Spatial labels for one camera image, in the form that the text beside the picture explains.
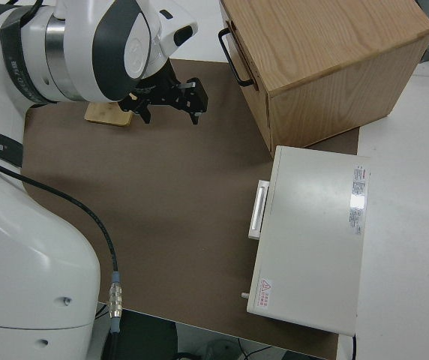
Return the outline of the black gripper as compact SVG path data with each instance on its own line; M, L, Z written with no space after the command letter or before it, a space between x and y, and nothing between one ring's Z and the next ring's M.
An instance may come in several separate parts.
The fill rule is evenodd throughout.
M207 111L209 98L201 80L190 78L180 82L170 61L156 73L140 80L134 90L120 101L122 111L136 112L145 124L151 122L148 105L167 105L189 112L193 125L199 124L202 112Z

